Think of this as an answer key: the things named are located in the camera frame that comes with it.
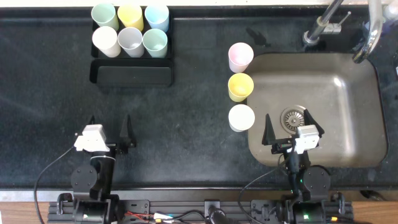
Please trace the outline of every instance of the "cup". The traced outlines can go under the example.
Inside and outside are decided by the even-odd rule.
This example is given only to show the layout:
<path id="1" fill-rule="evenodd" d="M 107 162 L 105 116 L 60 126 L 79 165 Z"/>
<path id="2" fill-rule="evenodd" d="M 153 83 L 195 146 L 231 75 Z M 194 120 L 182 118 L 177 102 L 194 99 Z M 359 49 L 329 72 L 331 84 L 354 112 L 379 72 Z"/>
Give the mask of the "cup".
<path id="1" fill-rule="evenodd" d="M 118 35 L 119 45 L 130 57 L 141 57 L 144 54 L 141 31 L 134 27 L 124 28 Z"/>
<path id="2" fill-rule="evenodd" d="M 228 80 L 228 93 L 231 100 L 242 102 L 253 92 L 253 79 L 245 73 L 237 73 Z"/>
<path id="3" fill-rule="evenodd" d="M 153 29 L 167 32 L 169 29 L 169 9 L 167 6 L 148 6 L 145 9 L 145 18 Z"/>
<path id="4" fill-rule="evenodd" d="M 142 38 L 144 47 L 154 58 L 164 58 L 167 54 L 167 35 L 160 29 L 150 29 Z"/>
<path id="5" fill-rule="evenodd" d="M 234 73 L 243 72 L 253 60 L 253 49 L 245 43 L 236 43 L 229 48 L 229 68 Z"/>
<path id="6" fill-rule="evenodd" d="M 144 29 L 144 20 L 142 19 L 142 9 L 140 6 L 133 4 L 120 6 L 118 16 L 125 27 L 135 27 L 140 31 Z"/>
<path id="7" fill-rule="evenodd" d="M 255 115 L 249 106 L 240 104 L 231 108 L 228 119 L 231 129 L 236 132 L 241 132 L 253 126 Z"/>
<path id="8" fill-rule="evenodd" d="M 119 21 L 116 16 L 116 10 L 110 3 L 102 3 L 93 7 L 91 10 L 91 17 L 100 26 L 112 27 L 115 30 L 119 29 Z"/>
<path id="9" fill-rule="evenodd" d="M 100 27 L 93 33 L 93 43 L 102 53 L 108 57 L 116 57 L 120 54 L 118 34 L 112 27 Z"/>

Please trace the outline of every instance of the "wooden floor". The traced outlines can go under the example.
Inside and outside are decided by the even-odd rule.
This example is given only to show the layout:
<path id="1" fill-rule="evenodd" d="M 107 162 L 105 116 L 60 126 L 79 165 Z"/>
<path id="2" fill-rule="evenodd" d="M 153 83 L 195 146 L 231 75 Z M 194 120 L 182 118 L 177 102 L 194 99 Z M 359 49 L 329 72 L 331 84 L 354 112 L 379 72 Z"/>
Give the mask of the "wooden floor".
<path id="1" fill-rule="evenodd" d="M 360 223 L 398 223 L 398 202 L 353 202 L 355 220 Z M 43 219 L 49 203 L 40 202 Z M 0 202 L 0 224 L 40 224 L 33 202 Z"/>

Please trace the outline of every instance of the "black countertop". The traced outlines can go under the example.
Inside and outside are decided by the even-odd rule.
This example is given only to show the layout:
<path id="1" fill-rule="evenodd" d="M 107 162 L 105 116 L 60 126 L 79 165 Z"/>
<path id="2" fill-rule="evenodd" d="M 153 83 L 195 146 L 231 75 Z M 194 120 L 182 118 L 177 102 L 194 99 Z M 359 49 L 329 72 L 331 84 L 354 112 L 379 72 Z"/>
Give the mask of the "black countertop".
<path id="1" fill-rule="evenodd" d="M 365 7 L 344 7 L 352 16 L 339 35 L 324 35 L 306 49 L 302 34 L 325 7 L 171 8 L 174 15 L 174 84 L 169 88 L 101 91 L 88 75 L 93 58 L 90 9 L 1 9 L 0 188 L 31 189 L 40 171 L 72 144 L 91 115 L 108 137 L 130 114 L 138 147 L 118 156 L 113 189 L 242 187 L 273 169 L 258 163 L 247 132 L 235 133 L 228 112 L 228 49 L 246 42 L 255 55 L 271 52 L 353 52 Z M 383 36 L 370 56 L 378 71 L 389 151 L 371 168 L 331 168 L 333 189 L 398 186 L 398 30 Z M 40 186 L 70 189 L 70 174 L 90 155 L 69 153 L 46 172 Z M 287 189 L 273 173 L 264 189 Z"/>

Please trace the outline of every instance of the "chrome faucet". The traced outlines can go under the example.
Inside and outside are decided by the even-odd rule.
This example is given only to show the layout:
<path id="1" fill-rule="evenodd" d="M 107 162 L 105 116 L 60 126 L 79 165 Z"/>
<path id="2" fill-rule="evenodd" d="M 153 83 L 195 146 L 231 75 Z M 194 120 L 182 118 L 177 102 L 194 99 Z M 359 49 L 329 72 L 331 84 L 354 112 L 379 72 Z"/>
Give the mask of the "chrome faucet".
<path id="1" fill-rule="evenodd" d="M 351 14 L 350 12 L 339 24 L 329 24 L 329 20 L 336 12 L 338 7 L 344 0 L 334 0 L 326 9 L 322 16 L 318 17 L 311 30 L 308 30 L 303 35 L 303 41 L 309 45 L 315 45 L 319 41 L 321 34 L 338 34 L 341 31 L 341 23 Z M 383 25 L 381 0 L 368 0 L 369 4 L 369 35 L 366 43 L 354 54 L 353 61 L 361 63 L 375 48 Z"/>

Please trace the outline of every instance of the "sink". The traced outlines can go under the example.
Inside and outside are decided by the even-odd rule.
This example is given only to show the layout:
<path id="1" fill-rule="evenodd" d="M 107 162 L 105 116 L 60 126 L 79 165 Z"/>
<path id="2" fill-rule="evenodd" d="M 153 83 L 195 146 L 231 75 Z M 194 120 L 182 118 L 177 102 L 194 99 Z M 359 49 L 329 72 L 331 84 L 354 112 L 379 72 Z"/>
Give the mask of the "sink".
<path id="1" fill-rule="evenodd" d="M 262 164 L 276 166 L 280 155 L 261 144 L 266 114 L 276 138 L 303 125 L 302 110 L 325 130 L 319 146 L 308 152 L 313 165 L 371 167 L 387 154 L 386 131 L 377 74 L 368 60 L 352 54 L 265 54 L 246 70 L 254 81 L 248 97 L 256 115 L 249 148 Z"/>

